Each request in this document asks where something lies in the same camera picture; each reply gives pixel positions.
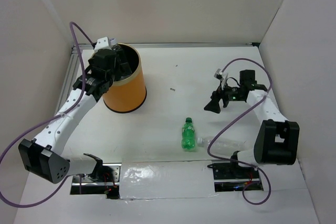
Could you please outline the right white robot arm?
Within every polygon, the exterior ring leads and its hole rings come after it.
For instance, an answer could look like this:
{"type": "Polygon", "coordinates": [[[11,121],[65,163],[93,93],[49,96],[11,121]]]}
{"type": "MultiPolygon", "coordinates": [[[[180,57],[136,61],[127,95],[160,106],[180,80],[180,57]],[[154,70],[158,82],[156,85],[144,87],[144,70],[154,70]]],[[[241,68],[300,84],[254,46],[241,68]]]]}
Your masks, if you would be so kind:
{"type": "Polygon", "coordinates": [[[205,111],[219,113],[219,102],[226,108],[230,102],[244,101],[254,111],[260,129],[253,148],[234,151],[230,157],[234,162],[229,165],[229,172],[235,178],[247,172],[247,166],[257,165],[293,165],[297,158],[300,127],[297,122],[289,121],[281,114],[271,98],[269,90],[255,79],[255,70],[242,70],[239,84],[231,87],[227,84],[228,74],[218,69],[214,77],[220,81],[213,91],[211,101],[204,107],[205,111]]]}

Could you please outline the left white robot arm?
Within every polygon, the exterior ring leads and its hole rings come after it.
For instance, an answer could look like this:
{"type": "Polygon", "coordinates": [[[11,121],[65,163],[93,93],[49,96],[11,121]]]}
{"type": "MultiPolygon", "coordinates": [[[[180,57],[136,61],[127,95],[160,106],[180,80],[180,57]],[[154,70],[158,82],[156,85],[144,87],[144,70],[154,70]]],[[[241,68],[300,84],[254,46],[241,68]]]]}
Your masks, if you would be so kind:
{"type": "Polygon", "coordinates": [[[103,177],[102,160],[85,154],[81,165],[61,156],[64,147],[83,117],[116,80],[131,75],[132,71],[122,49],[99,49],[88,60],[89,65],[72,86],[69,97],[50,122],[33,140],[23,139],[18,150],[24,168],[53,183],[67,175],[84,173],[91,181],[103,177]]]}

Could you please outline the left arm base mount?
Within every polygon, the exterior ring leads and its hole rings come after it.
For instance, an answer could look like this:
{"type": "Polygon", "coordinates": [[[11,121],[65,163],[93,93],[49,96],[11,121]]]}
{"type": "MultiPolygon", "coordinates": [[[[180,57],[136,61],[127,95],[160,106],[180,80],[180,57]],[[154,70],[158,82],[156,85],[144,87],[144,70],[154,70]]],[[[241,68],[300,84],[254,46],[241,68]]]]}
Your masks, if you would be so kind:
{"type": "Polygon", "coordinates": [[[86,159],[95,161],[88,174],[72,176],[71,195],[104,195],[106,199],[119,199],[121,163],[104,163],[102,159],[84,153],[86,159]]]}

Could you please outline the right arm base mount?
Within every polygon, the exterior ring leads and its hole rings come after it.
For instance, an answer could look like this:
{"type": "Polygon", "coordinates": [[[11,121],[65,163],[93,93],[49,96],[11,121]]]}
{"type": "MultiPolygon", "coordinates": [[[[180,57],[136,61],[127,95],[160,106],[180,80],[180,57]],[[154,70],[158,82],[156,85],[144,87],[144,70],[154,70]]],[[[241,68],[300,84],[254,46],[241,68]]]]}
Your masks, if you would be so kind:
{"type": "Polygon", "coordinates": [[[240,167],[230,162],[215,162],[207,165],[213,172],[215,192],[263,190],[258,171],[251,167],[240,167]]]}

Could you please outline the clear bottle white cap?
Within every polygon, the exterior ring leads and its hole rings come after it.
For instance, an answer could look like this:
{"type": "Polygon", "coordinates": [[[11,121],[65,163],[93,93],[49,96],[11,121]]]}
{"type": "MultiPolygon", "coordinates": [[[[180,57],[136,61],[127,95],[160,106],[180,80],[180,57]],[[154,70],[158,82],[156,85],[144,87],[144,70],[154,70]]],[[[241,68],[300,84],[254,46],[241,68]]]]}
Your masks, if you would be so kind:
{"type": "MultiPolygon", "coordinates": [[[[213,138],[213,136],[198,137],[197,146],[207,149],[213,138]]],[[[244,150],[246,150],[245,142],[233,141],[222,137],[219,137],[211,147],[212,154],[227,157],[231,156],[235,151],[244,150]]]]}

